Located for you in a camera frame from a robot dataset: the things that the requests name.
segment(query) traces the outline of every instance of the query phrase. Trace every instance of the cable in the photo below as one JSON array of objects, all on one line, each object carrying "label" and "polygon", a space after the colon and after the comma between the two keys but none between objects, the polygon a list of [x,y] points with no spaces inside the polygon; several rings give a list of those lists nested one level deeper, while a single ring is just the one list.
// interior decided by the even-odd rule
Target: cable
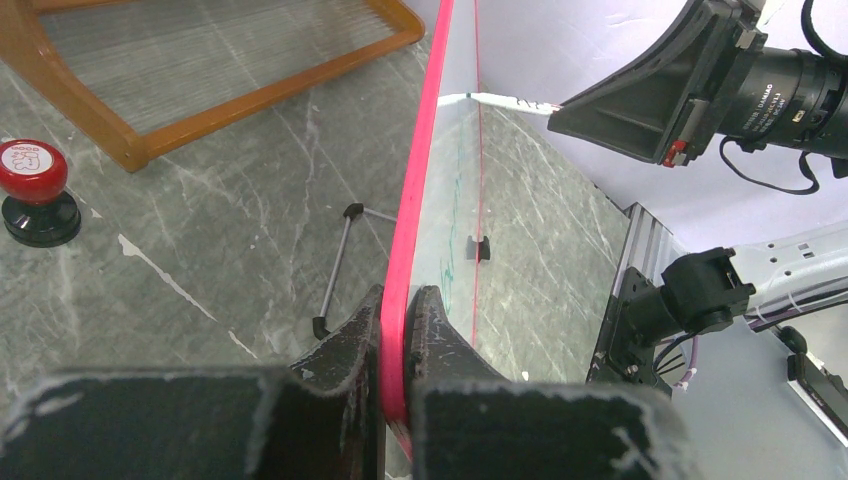
[{"label": "cable", "polygon": [[666,373],[673,372],[673,371],[675,371],[678,368],[683,367],[683,366],[686,366],[686,362],[680,362],[680,363],[678,363],[677,365],[675,365],[671,368],[667,368],[667,369],[665,369],[661,372],[657,372],[657,375],[665,375]]},{"label": "cable", "polygon": [[813,193],[816,193],[816,192],[819,191],[819,181],[816,178],[813,171],[810,169],[810,164],[807,163],[807,155],[809,155],[810,152],[801,152],[801,156],[798,157],[798,167],[801,169],[801,175],[803,175],[808,180],[811,180],[813,182],[813,184],[809,188],[805,188],[803,190],[790,190],[790,189],[781,188],[781,187],[772,185],[770,183],[761,182],[759,180],[754,180],[753,178],[750,178],[747,175],[745,175],[744,173],[740,172],[739,169],[736,168],[736,166],[734,166],[733,163],[730,162],[730,159],[727,158],[727,155],[725,155],[725,153],[724,153],[724,146],[727,145],[731,141],[734,141],[734,139],[732,139],[730,137],[724,137],[721,140],[721,144],[719,144],[718,154],[721,156],[721,159],[724,161],[724,163],[728,167],[730,167],[731,170],[733,170],[733,173],[735,173],[736,175],[739,175],[743,180],[747,180],[747,181],[749,181],[753,184],[759,185],[761,187],[766,187],[766,188],[770,188],[772,190],[777,190],[778,192],[788,193],[790,195],[810,195],[810,194],[813,194]]},{"label": "cable", "polygon": [[813,0],[805,0],[804,6],[801,7],[801,30],[803,30],[804,38],[807,39],[807,43],[813,47],[813,50],[832,62],[841,66],[848,66],[848,56],[830,48],[816,32],[816,28],[813,26]]},{"label": "cable", "polygon": [[686,367],[686,373],[683,374],[683,378],[674,384],[675,387],[682,388],[684,392],[689,389],[689,382],[692,381],[695,373],[698,371],[698,344],[700,343],[700,337],[692,339],[692,353],[689,355],[689,366]]},{"label": "cable", "polygon": [[679,359],[679,358],[683,358],[683,354],[682,354],[682,353],[678,354],[676,357],[672,358],[671,360],[669,360],[669,361],[667,361],[667,362],[663,363],[662,365],[660,365],[659,367],[657,367],[657,370],[665,370],[665,367],[667,367],[667,366],[668,366],[668,364],[670,364],[671,362],[673,362],[673,361],[675,361],[675,360],[677,360],[677,359]]},{"label": "cable", "polygon": [[[810,304],[821,303],[821,302],[824,302],[826,300],[830,300],[834,297],[838,297],[838,296],[843,295],[845,293],[848,293],[848,288],[840,288],[839,290],[834,290],[832,292],[817,293],[815,295],[811,295],[807,298],[804,298],[803,300],[799,301],[797,303],[797,305],[798,305],[798,307],[806,307]],[[783,315],[784,313],[788,313],[788,312],[792,311],[793,308],[795,308],[793,305],[787,305],[785,307],[781,307],[777,310],[773,310],[773,311],[768,312],[766,314],[761,314],[761,315],[745,314],[745,315],[743,315],[743,317],[748,321],[759,319],[759,320],[762,320],[763,322],[766,322],[768,319],[775,318],[775,317],[778,317],[780,315]]]},{"label": "cable", "polygon": [[793,320],[793,319],[796,319],[798,317],[803,317],[804,315],[809,315],[811,313],[820,312],[822,310],[826,310],[828,308],[835,307],[837,305],[845,305],[845,304],[848,304],[848,300],[842,300],[841,302],[836,302],[836,303],[829,303],[829,304],[827,304],[827,305],[825,305],[821,308],[813,308],[812,310],[807,310],[807,311],[801,312],[799,315],[780,318],[780,319],[774,320],[772,322],[768,322],[768,323],[764,323],[762,325],[758,325],[756,327],[751,328],[751,330],[753,330],[754,333],[760,333],[763,330],[768,330],[769,328],[774,327],[775,325],[780,325],[781,323],[786,322],[788,320]]},{"label": "cable", "polygon": [[690,338],[694,338],[695,335],[697,335],[697,333],[695,333],[695,332],[687,333],[685,335],[681,335],[681,336],[675,338],[674,340],[672,340],[671,343],[666,345],[665,348],[663,348],[660,351],[660,354],[657,355],[657,358],[654,359],[654,364],[652,366],[654,373],[659,371],[660,364],[662,363],[663,359],[666,356],[668,356],[669,353],[671,353],[681,343],[685,342],[686,340],[689,340]]}]

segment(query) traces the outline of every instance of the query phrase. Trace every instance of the wooden chair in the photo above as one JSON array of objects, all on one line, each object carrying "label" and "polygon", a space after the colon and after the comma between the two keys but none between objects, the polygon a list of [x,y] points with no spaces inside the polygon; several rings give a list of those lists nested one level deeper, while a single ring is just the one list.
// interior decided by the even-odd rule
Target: wooden chair
[{"label": "wooden chair", "polygon": [[[148,132],[140,132],[138,128],[131,126],[132,122],[127,120],[126,115],[122,118],[114,108],[110,108],[74,74],[60,56],[59,49],[51,41],[51,36],[42,23],[44,18],[39,18],[58,13],[65,15],[65,12],[89,7],[120,9],[122,6],[114,4],[130,3],[130,1],[0,0],[0,19],[2,19],[0,59],[47,98],[115,162],[130,172],[143,168],[151,159],[159,155],[393,50],[414,43],[424,34],[424,26],[420,19],[400,0],[358,0],[379,15],[388,25],[389,31],[393,33],[287,78],[274,79],[274,83],[257,85],[258,88],[249,93],[227,99],[199,113],[185,118],[174,118],[164,126],[158,126]],[[242,1],[246,5],[250,3],[248,0]],[[292,5],[310,5],[310,2]],[[280,25],[280,28],[285,29],[286,25]],[[328,31],[327,35],[336,33],[338,32]]]}]

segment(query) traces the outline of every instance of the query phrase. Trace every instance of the camera lens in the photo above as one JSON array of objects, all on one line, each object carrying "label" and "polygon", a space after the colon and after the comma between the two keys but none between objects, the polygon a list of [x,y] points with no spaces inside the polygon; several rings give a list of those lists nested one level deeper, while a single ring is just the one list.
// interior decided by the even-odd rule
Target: camera lens
[{"label": "camera lens", "polygon": [[844,158],[847,80],[810,52],[765,48],[718,131],[748,150],[775,144]]}]

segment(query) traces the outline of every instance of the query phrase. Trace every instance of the black button base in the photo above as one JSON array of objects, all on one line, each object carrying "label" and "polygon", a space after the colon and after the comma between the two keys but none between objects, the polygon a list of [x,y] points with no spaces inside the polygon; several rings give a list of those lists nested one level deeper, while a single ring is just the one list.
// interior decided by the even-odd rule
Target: black button base
[{"label": "black button base", "polygon": [[3,223],[17,242],[28,247],[57,247],[73,240],[82,217],[68,192],[47,205],[29,205],[12,197],[3,201]]}]

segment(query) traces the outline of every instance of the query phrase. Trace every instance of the marble floor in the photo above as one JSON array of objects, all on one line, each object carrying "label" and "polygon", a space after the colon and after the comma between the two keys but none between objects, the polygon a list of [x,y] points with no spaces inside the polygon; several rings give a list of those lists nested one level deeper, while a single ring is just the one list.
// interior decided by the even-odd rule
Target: marble floor
[{"label": "marble floor", "polygon": [[[64,366],[288,363],[317,315],[352,202],[396,214],[428,41],[130,175],[0,64],[0,137],[57,146],[83,229],[0,235],[0,412]],[[520,117],[484,110],[478,349],[510,378],[582,382],[625,217]],[[354,225],[329,311],[381,283],[394,225]],[[390,444],[387,478],[408,464]]]}]

